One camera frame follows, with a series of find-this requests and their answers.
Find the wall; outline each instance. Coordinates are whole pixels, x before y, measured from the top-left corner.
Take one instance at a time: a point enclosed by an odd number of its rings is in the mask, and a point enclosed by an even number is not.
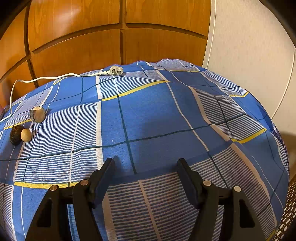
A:
[[[33,0],[0,39],[0,104],[18,78],[163,58],[202,65],[209,22],[210,0]],[[46,82],[18,83],[13,99]]]
[[[296,173],[294,59],[288,34],[260,1],[212,1],[203,67],[249,90],[260,101],[289,147],[291,177]]]

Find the white cable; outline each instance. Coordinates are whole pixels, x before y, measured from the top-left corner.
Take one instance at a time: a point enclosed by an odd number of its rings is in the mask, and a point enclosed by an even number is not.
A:
[[[87,77],[95,76],[95,75],[110,75],[110,71],[106,70],[104,72],[98,72],[98,73],[95,73],[95,74],[90,74],[90,75],[87,75]],[[3,118],[2,120],[0,120],[0,123],[12,116],[12,93],[13,93],[13,90],[15,88],[15,84],[17,82],[32,83],[32,82],[35,82],[35,81],[40,80],[40,79],[56,80],[56,79],[63,78],[63,77],[66,77],[66,76],[84,77],[84,75],[70,73],[70,74],[64,74],[64,75],[57,76],[57,77],[39,77],[39,78],[36,78],[34,80],[17,80],[17,81],[15,81],[15,83],[12,86],[11,93],[10,93],[10,102],[9,102],[10,103],[10,115]]]

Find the metal pin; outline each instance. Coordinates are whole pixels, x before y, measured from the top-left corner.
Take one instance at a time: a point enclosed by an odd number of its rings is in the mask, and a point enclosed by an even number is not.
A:
[[[80,184],[81,184],[82,186],[86,186],[88,183],[89,183],[89,181],[88,181],[87,179],[83,179],[83,180],[80,182]]]
[[[204,180],[203,184],[208,187],[212,185],[212,183],[209,180]]]
[[[51,191],[55,191],[55,190],[57,190],[57,185],[52,185],[49,189],[50,189]]]
[[[242,189],[241,189],[239,186],[235,186],[235,187],[234,187],[234,190],[235,190],[236,192],[240,192]]]

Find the blue fabric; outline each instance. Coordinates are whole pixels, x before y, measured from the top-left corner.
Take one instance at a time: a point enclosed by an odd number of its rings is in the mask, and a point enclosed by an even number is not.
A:
[[[283,213],[289,164],[262,105],[182,60],[122,67],[121,76],[88,76],[102,71],[96,70],[49,82],[13,104],[12,117],[0,124],[0,224],[10,239],[25,240],[51,185],[73,186],[108,157],[115,176],[93,211],[104,240],[189,238],[198,212],[176,174],[179,158],[219,187],[239,185],[268,239]],[[42,123],[30,121],[35,106],[46,110]],[[13,146],[9,134],[17,124],[31,130],[32,140]],[[79,240],[72,205],[68,215]],[[220,206],[213,240],[222,216]]]

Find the blue plaid tablecloth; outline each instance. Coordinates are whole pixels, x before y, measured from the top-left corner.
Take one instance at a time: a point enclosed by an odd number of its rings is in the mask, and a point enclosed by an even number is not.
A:
[[[94,216],[104,240],[187,240],[198,212],[176,174],[191,169],[219,187],[239,185],[266,239],[285,206],[287,150],[272,120],[247,90],[182,60],[138,61],[121,76],[66,77],[13,103],[0,124],[0,224],[22,241],[47,189],[73,186],[114,158],[116,173]],[[35,106],[42,123],[30,121]],[[32,140],[13,146],[11,127]],[[73,206],[71,234],[79,240]],[[219,239],[219,206],[213,240]]]

